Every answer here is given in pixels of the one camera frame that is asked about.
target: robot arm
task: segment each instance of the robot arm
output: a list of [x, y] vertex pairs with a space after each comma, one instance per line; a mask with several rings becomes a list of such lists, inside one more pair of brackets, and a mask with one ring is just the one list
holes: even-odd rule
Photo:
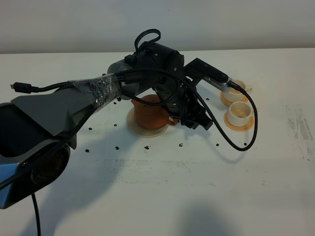
[[[158, 37], [138, 47], [141, 37], [151, 32], [157, 33]], [[19, 96], [11, 103], [0, 104], [0, 208], [15, 204], [59, 177], [67, 165], [70, 147], [76, 148], [76, 133], [95, 111], [116, 98], [143, 102], [136, 95], [150, 88], [161, 100], [150, 105], [162, 106], [182, 125], [192, 129], [202, 125], [208, 130], [215, 123], [237, 150], [245, 151], [253, 145], [257, 134], [257, 112], [248, 94], [226, 74], [200, 59], [184, 67], [184, 56], [155, 43], [159, 38], [156, 29], [143, 32], [136, 39], [136, 52], [111, 65], [109, 75], [46, 88], [21, 83], [13, 85], [16, 91], [25, 93], [57, 91], [47, 95]], [[247, 147], [240, 148], [232, 143], [197, 93], [195, 86], [202, 79], [222, 91], [235, 88], [252, 103], [255, 128]]]

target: teapot handle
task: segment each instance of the teapot handle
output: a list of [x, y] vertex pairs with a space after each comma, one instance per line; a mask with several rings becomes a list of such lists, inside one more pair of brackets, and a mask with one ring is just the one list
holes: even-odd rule
[[167, 124], [170, 124], [170, 125], [177, 125], [178, 120], [177, 120], [177, 119], [174, 119], [174, 121], [171, 121], [170, 119], [168, 119], [168, 120], [166, 121], [166, 123], [167, 123]]

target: cup handle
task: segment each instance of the cup handle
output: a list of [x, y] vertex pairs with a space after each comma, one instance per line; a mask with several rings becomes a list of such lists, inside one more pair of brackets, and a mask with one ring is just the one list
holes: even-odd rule
[[251, 94], [251, 93], [252, 93], [252, 86], [246, 86], [245, 91], [246, 91], [248, 94]]
[[170, 125], [177, 125], [178, 120], [177, 120], [177, 119], [174, 119], [174, 121], [171, 121], [170, 119], [168, 119], [168, 120], [166, 121], [166, 123], [167, 123], [167, 124], [170, 124]]

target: white wall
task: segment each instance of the white wall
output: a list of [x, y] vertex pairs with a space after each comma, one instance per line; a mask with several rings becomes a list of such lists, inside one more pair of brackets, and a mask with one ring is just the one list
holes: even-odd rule
[[315, 0], [0, 0], [0, 53], [314, 47]]

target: beige saucer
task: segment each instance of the beige saucer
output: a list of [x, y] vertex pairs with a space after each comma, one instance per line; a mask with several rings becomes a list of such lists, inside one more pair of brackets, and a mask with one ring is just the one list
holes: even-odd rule
[[[220, 99], [221, 99], [221, 102], [222, 102], [224, 105], [228, 106], [228, 107], [231, 106], [231, 104], [233, 103], [233, 102], [227, 101], [227, 100], [224, 98], [223, 92], [221, 92], [221, 94], [220, 94]], [[244, 98], [241, 100], [241, 102], [248, 102], [248, 99], [244, 96]]]
[[141, 127], [134, 118], [134, 108], [132, 108], [128, 112], [126, 122], [128, 129], [135, 135], [140, 136], [142, 138], [154, 138], [164, 133], [168, 128], [168, 124], [166, 124], [160, 129], [146, 129]]
[[228, 111], [225, 112], [223, 120], [224, 120], [224, 123], [226, 124], [226, 126], [229, 127], [230, 129], [233, 129], [235, 131], [244, 132], [244, 131], [249, 130], [252, 127], [252, 125], [254, 124], [254, 117], [251, 117], [250, 121], [248, 121], [247, 125], [242, 126], [242, 127], [234, 126], [230, 122], [228, 122], [228, 120], [227, 120], [227, 112]]

